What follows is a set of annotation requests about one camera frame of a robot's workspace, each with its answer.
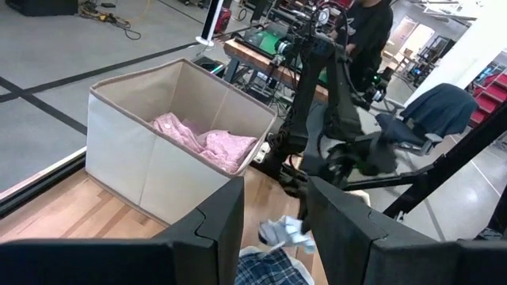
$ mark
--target pink cloth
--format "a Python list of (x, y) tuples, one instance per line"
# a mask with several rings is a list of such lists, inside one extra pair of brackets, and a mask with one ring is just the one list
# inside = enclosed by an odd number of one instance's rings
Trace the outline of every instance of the pink cloth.
[(231, 135), (228, 131), (218, 130), (195, 136), (173, 113), (162, 115), (151, 124), (228, 173), (238, 170), (257, 141), (253, 137)]

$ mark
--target black floor tape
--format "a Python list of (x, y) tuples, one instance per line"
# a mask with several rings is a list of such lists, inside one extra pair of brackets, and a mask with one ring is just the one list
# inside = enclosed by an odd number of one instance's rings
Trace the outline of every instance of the black floor tape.
[(36, 106), (41, 111), (46, 112), (47, 114), (53, 116), (58, 121), (86, 135), (87, 128), (84, 124), (79, 123), (77, 120), (72, 119), (70, 116), (66, 115), (64, 112), (58, 110), (57, 108), (51, 106), (50, 104), (42, 101), (41, 99), (33, 96), (32, 94), (23, 94), (21, 95), (21, 98), (27, 100), (28, 103)]
[(14, 83), (10, 82), (9, 80), (7, 80), (3, 77), (0, 77), (0, 86), (9, 90), (12, 93), (19, 93), (19, 92), (23, 91), (23, 89), (20, 86), (15, 85)]
[(14, 100), (14, 99), (17, 99), (17, 98), (19, 98), (19, 94), (18, 93), (7, 93), (7, 94), (4, 94), (4, 95), (0, 95), (0, 103), (11, 101), (11, 100)]
[(155, 52), (154, 54), (151, 54), (151, 55), (145, 55), (145, 56), (139, 57), (137, 59), (131, 59), (131, 60), (128, 60), (126, 62), (116, 63), (116, 64), (113, 64), (113, 65), (110, 65), (110, 66), (106, 66), (106, 67), (102, 67), (102, 68), (99, 68), (99, 69), (96, 69), (96, 70), (88, 71), (88, 72), (85, 72), (85, 73), (82, 73), (82, 74), (73, 75), (73, 76), (70, 76), (68, 78), (62, 78), (62, 79), (59, 79), (59, 80), (56, 80), (56, 81), (53, 81), (53, 82), (44, 83), (44, 84), (41, 84), (41, 85), (30, 87), (28, 89), (25, 89), (24, 93), (39, 93), (39, 92), (46, 91), (46, 90), (49, 90), (49, 89), (53, 89), (53, 88), (56, 88), (56, 87), (64, 86), (64, 85), (71, 84), (71, 83), (74, 83), (74, 82), (78, 82), (78, 81), (81, 81), (83, 79), (87, 79), (87, 78), (90, 78), (90, 77), (93, 77), (93, 76), (97, 76), (99, 74), (104, 74), (104, 73), (109, 72), (109, 71), (117, 70), (117, 69), (120, 69), (120, 68), (123, 68), (123, 67), (128, 67), (128, 66), (131, 66), (132, 64), (141, 63), (141, 62), (147, 61), (149, 59), (154, 59), (154, 58), (157, 58), (159, 56), (168, 55), (168, 54), (171, 54), (171, 53), (176, 52), (176, 51), (181, 51), (181, 50), (189, 48), (189, 47), (191, 47), (191, 46), (193, 46), (195, 44), (196, 43), (184, 44), (184, 45), (181, 45), (179, 47), (173, 47), (173, 48), (170, 48), (170, 49), (165, 50), (165, 51)]

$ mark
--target red equipment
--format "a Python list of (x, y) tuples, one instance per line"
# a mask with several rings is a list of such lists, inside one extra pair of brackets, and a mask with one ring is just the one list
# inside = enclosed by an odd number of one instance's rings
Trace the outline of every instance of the red equipment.
[(228, 8), (222, 7), (220, 10), (219, 18), (216, 21), (215, 33), (224, 33), (229, 25), (232, 12)]
[(330, 2), (334, 2), (338, 4), (341, 8), (348, 10), (350, 6), (354, 3), (354, 0), (330, 0)]

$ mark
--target person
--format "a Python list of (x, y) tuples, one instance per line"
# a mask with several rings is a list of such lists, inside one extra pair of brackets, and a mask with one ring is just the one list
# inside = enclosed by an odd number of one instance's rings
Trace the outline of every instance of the person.
[(352, 59), (386, 38), (393, 24), (390, 0), (356, 0), (346, 13), (348, 37), (345, 35), (345, 17), (337, 22), (330, 36), (345, 45)]
[(349, 65), (350, 80), (357, 91), (364, 92), (371, 86), (371, 81), (365, 78), (368, 75), (372, 78), (377, 74), (382, 63), (382, 50), (389, 40), (389, 35), (388, 32), (383, 39), (378, 39), (369, 49), (363, 49)]

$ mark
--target box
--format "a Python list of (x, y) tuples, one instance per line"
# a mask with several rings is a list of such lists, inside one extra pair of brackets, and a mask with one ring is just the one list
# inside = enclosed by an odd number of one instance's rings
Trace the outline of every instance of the box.
[[(257, 143), (233, 174), (156, 131), (168, 112), (201, 131)], [(252, 161), (276, 113), (185, 59), (104, 80), (88, 105), (86, 172), (161, 220), (176, 222)]]

